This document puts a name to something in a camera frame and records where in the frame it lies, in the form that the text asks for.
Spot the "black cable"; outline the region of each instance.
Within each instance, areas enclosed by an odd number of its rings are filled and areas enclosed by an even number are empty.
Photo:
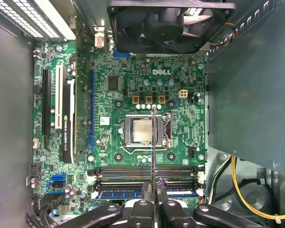
[[[229,158],[229,160],[224,164],[222,170],[218,173],[218,177],[216,178],[216,182],[213,185],[213,196],[212,196],[212,202],[209,202],[210,205],[214,204],[214,199],[215,199],[215,195],[216,195],[216,191],[217,191],[217,185],[218,185],[218,181],[220,179],[220,177],[222,176],[222,174],[225,172],[225,170],[228,168],[228,166],[231,164],[231,157]]]
[[[251,183],[259,183],[260,180],[257,179],[257,178],[251,178],[251,179],[243,179],[240,183],[238,183],[238,187],[239,188],[242,188],[248,184],[251,184]],[[228,196],[230,196],[231,194],[234,193],[234,188],[231,188],[229,191],[227,191],[226,193],[224,193],[223,195],[220,195],[219,197],[215,198],[214,199],[214,202],[217,202],[219,200],[222,200]]]

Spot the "blue pcie slot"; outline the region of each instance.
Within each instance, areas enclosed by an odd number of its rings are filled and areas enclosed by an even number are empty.
[[[94,122],[95,122],[95,73],[94,70],[90,70],[90,82],[91,82],[91,101],[90,101],[90,114],[91,114],[91,132],[90,132],[90,149],[96,151],[94,145]]]

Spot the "chip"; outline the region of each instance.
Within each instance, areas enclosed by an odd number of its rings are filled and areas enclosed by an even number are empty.
[[[152,120],[133,121],[133,141],[151,142],[152,140]]]
[[[109,76],[107,79],[108,91],[117,92],[119,91],[119,77],[118,76]]]

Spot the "wires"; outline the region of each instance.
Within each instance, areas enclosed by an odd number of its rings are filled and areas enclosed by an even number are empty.
[[[239,190],[239,186],[238,186],[238,182],[237,182],[237,177],[236,177],[236,167],[237,167],[237,157],[235,156],[232,156],[231,158],[231,174],[232,174],[232,181],[233,181],[233,185],[234,185],[234,188],[237,192],[237,195],[240,199],[240,201],[247,207],[247,209],[249,209],[252,213],[260,216],[260,217],[263,217],[265,219],[272,219],[272,220],[276,220],[277,223],[281,223],[281,219],[285,219],[285,214],[283,215],[268,215],[266,213],[263,213],[257,209],[255,209],[254,207],[250,206],[249,203],[246,202],[246,200],[243,198],[240,190]]]
[[[230,28],[232,29],[232,38],[230,38],[226,44],[224,44],[223,41],[220,42],[220,43],[214,43],[213,41],[209,40],[209,42],[210,42],[210,44],[211,44],[212,46],[216,46],[216,47],[224,46],[224,47],[226,47],[226,46],[228,46],[229,44],[231,44],[231,43],[236,39],[236,37],[237,37],[237,31],[236,31],[236,28],[235,28],[234,24],[233,24],[231,21],[226,21],[225,24],[226,24],[226,25],[229,25]]]
[[[248,184],[251,184],[251,183],[259,183],[260,180],[257,179],[257,178],[251,178],[251,179],[243,179],[240,183],[238,183],[238,187],[239,188],[242,188]],[[220,201],[230,195],[232,195],[234,193],[234,188],[232,187],[229,191],[227,191],[226,193],[224,193],[223,195],[219,196],[219,197],[216,197],[214,199],[214,202],[217,202],[217,201]]]
[[[210,194],[209,194],[208,204],[213,205],[219,178],[224,173],[224,171],[227,169],[227,167],[230,165],[230,163],[231,163],[231,157],[229,157],[227,160],[225,160],[224,163],[215,172],[215,174],[213,176],[213,182],[211,185]]]

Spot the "power supply fan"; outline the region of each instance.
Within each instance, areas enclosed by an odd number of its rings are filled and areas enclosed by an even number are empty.
[[[234,12],[233,3],[112,0],[107,12],[120,52],[193,54]]]

